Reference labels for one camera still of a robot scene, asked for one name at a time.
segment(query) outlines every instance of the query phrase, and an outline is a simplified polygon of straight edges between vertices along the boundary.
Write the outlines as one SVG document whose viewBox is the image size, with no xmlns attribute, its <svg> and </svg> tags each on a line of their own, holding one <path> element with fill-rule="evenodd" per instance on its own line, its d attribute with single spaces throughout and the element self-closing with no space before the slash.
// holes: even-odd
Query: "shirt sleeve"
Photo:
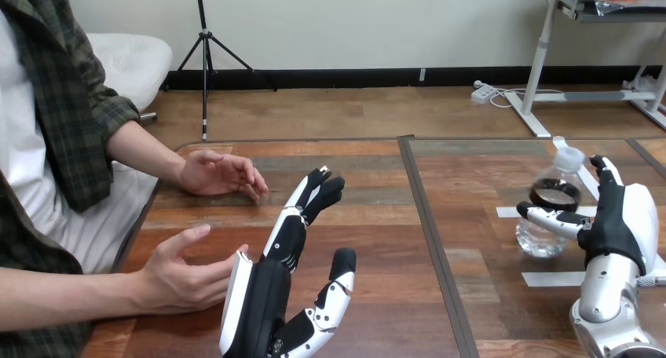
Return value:
<svg viewBox="0 0 666 358">
<path fill-rule="evenodd" d="M 106 74 L 101 62 L 93 53 L 88 36 L 74 18 L 69 0 L 53 0 L 60 17 L 66 50 L 86 84 L 93 118 L 101 129 L 106 144 L 116 130 L 129 121 L 139 121 L 139 112 L 126 97 L 104 86 Z"/>
</svg>

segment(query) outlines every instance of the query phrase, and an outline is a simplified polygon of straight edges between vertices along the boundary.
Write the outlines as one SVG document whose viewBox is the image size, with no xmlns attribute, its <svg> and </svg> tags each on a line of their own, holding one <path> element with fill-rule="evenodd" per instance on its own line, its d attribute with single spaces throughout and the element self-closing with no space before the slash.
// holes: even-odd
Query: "robotic arm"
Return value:
<svg viewBox="0 0 666 358">
<path fill-rule="evenodd" d="M 595 221 L 579 214 L 519 203 L 523 218 L 585 251 L 585 279 L 569 317 L 580 344 L 591 357 L 655 356 L 666 350 L 640 326 L 639 285 L 656 286 L 659 221 L 647 188 L 624 187 L 617 168 L 601 156 L 591 158 L 599 176 Z"/>
<path fill-rule="evenodd" d="M 259 263 L 238 252 L 222 315 L 220 350 L 224 358 L 307 358 L 335 333 L 350 301 L 356 253 L 335 252 L 329 283 L 314 308 L 284 322 L 291 274 L 298 266 L 307 226 L 342 198 L 344 180 L 327 181 L 331 171 L 305 177 L 280 212 Z"/>
</svg>

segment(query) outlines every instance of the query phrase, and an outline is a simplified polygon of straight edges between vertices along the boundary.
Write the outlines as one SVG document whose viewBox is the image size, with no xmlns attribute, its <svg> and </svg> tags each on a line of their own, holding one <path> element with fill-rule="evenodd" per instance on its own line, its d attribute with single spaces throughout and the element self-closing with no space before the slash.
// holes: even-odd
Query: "wooden tabletop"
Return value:
<svg viewBox="0 0 666 358">
<path fill-rule="evenodd" d="M 333 253 L 357 251 L 352 301 L 333 339 L 317 357 L 457 357 L 445 303 L 395 140 L 198 144 L 250 157 L 271 188 L 258 205 L 239 195 L 194 197 L 163 186 L 139 232 L 123 272 L 140 269 L 162 241 L 208 223 L 207 240 L 187 253 L 201 265 L 220 261 L 241 244 L 259 257 L 278 213 L 300 180 L 327 165 L 346 179 L 342 201 L 308 228 L 292 277 L 287 317 L 312 307 L 328 281 Z M 220 357 L 222 305 L 185 316 L 141 317 L 101 323 L 85 357 Z"/>
<path fill-rule="evenodd" d="M 625 184 L 646 185 L 664 231 L 660 160 L 666 162 L 666 141 L 568 143 L 610 157 Z M 347 314 L 317 357 L 583 356 L 568 320 L 580 288 L 528 287 L 522 276 L 582 271 L 582 250 L 571 243 L 559 258 L 527 258 L 515 239 L 516 219 L 496 211 L 526 199 L 527 187 L 555 153 L 551 141 L 210 143 L 179 152 L 201 148 L 252 158 L 271 192 L 257 205 L 240 195 L 195 197 L 162 186 L 123 272 L 140 269 L 159 243 L 202 223 L 212 233 L 187 252 L 189 263 L 223 260 L 243 243 L 256 260 L 298 182 L 327 165 L 346 179 L 346 188 L 342 201 L 308 228 L 287 317 L 312 306 L 337 248 L 354 248 L 358 262 Z M 583 204 L 595 200 L 587 193 Z M 666 257 L 664 233 L 659 253 Z M 666 290 L 641 290 L 639 299 L 643 327 L 666 345 Z M 221 313 L 219 305 L 183 316 L 103 322 L 83 356 L 220 357 Z"/>
</svg>

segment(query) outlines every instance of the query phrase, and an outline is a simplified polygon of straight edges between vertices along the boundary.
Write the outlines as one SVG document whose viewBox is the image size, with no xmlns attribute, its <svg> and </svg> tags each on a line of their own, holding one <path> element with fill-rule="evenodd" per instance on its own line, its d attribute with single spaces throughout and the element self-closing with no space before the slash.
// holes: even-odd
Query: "screw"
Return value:
<svg viewBox="0 0 666 358">
<path fill-rule="evenodd" d="M 273 353 L 278 353 L 282 349 L 282 340 L 277 340 L 273 344 Z"/>
</svg>

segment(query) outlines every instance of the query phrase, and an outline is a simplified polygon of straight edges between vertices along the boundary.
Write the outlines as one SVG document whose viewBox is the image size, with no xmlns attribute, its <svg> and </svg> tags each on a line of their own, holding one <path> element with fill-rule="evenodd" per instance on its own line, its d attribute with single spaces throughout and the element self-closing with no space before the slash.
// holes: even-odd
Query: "green plaid shirt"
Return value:
<svg viewBox="0 0 666 358">
<path fill-rule="evenodd" d="M 34 88 L 53 175 L 69 207 L 83 211 L 109 195 L 112 172 L 105 143 L 120 126 L 138 121 L 138 112 L 131 101 L 104 87 L 104 69 L 68 0 L 0 0 L 0 10 Z M 35 229 L 1 171 L 0 266 L 82 273 L 71 254 Z M 0 333 L 0 356 L 76 356 L 89 334 L 89 323 Z"/>
</svg>

